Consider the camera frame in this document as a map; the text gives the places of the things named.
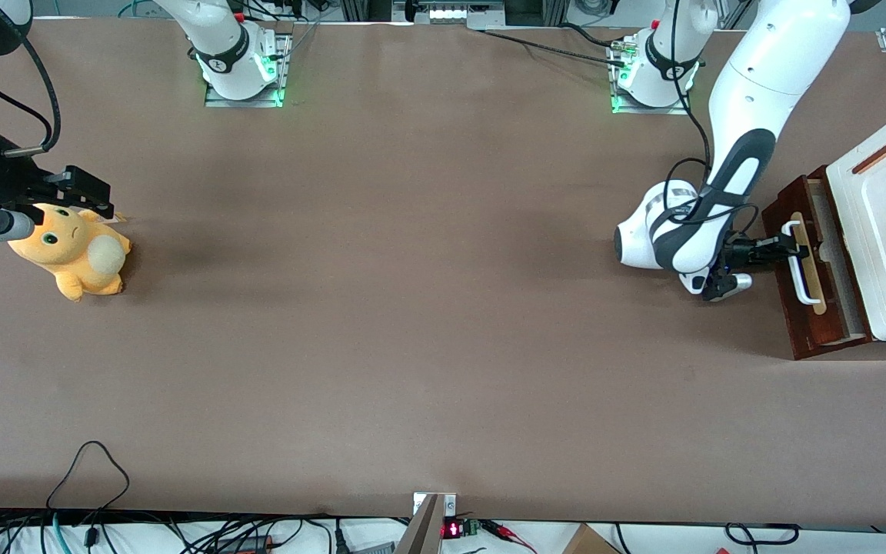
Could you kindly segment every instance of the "wooden drawer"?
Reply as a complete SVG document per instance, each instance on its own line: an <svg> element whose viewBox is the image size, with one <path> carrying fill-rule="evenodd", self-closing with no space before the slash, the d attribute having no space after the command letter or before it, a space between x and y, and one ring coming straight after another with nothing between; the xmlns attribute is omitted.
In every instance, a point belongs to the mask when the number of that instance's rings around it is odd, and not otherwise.
<svg viewBox="0 0 886 554"><path fill-rule="evenodd" d="M819 305L799 302L787 263L774 266L784 309L791 353L801 360L871 342L871 329L861 293L844 245L826 167L799 176L778 193L762 212L767 236L781 232L791 220L801 220L811 255L801 264L805 288Z"/></svg>

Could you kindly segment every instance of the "brown table surface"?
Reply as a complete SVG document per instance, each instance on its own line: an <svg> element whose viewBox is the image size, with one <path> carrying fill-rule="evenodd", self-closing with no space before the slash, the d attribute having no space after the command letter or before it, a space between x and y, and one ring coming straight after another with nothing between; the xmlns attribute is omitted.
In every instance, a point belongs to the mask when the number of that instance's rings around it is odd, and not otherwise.
<svg viewBox="0 0 886 554"><path fill-rule="evenodd" d="M707 46L703 122L738 36ZM40 164L108 180L138 251L123 295L76 305L0 245L0 506L101 439L121 508L398 516L435 490L502 518L886 523L886 362L788 361L770 274L707 305L613 259L701 148L685 117L612 115L604 67L332 25L284 108L204 109L173 22L32 41L63 109ZM46 110L25 53L0 86ZM753 199L885 122L886 54L848 35ZM39 140L2 102L0 132ZM117 489L91 452L57 502Z"/></svg>

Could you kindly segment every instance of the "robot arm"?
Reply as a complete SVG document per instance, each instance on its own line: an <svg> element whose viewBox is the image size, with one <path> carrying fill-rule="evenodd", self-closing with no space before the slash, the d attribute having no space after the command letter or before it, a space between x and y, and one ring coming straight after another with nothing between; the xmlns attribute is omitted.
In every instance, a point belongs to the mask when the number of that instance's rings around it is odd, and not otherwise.
<svg viewBox="0 0 886 554"><path fill-rule="evenodd" d="M615 232L620 262L674 271L689 292L703 292L735 214L748 204L778 134L849 21L846 2L761 2L754 24L711 93L714 160L706 185L699 193L681 180L651 187ZM741 287L746 286L749 279L742 279Z"/></svg>
<svg viewBox="0 0 886 554"><path fill-rule="evenodd" d="M277 80L275 32L255 22L239 24L228 0L154 1L183 28L204 79L222 97L252 98Z"/></svg>
<svg viewBox="0 0 886 554"><path fill-rule="evenodd" d="M252 98L277 80L275 32L254 22L239 24L228 1L157 3L182 26L193 43L204 77L222 97ZM31 54L34 52L25 38L31 23L31 0L0 0L0 55L13 52L20 45L27 46ZM0 135L0 241L31 235L34 225L42 224L42 211L34 207L39 202L88 208L106 218L114 213L108 183L73 165L53 175L32 160L33 155L49 150L56 142L60 130L58 114L55 113L53 131L47 132L52 139L39 147L19 148Z"/></svg>

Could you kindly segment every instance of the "drawer handle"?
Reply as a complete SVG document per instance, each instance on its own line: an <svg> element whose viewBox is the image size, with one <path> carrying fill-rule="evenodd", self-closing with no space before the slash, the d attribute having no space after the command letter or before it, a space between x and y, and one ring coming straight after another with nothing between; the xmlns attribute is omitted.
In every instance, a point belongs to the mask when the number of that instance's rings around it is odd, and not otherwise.
<svg viewBox="0 0 886 554"><path fill-rule="evenodd" d="M792 220L781 226L781 232L792 236L791 228L801 224L801 221ZM788 269L791 270L791 284L795 287L795 295L798 296L798 301L805 305L820 304L820 299L809 297L808 292L805 290L805 280L802 279L801 268L798 267L798 256L788 256Z"/></svg>

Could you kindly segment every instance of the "yellow plush toy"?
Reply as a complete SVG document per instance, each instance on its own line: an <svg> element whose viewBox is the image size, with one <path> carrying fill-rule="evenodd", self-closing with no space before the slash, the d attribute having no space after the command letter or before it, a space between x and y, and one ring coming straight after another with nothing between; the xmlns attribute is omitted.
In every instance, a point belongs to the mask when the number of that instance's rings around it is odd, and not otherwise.
<svg viewBox="0 0 886 554"><path fill-rule="evenodd" d="M84 293L116 295L122 292L119 271L132 243L112 231L91 210L36 204L43 224L21 241L10 241L15 253L49 271L67 298L80 302Z"/></svg>

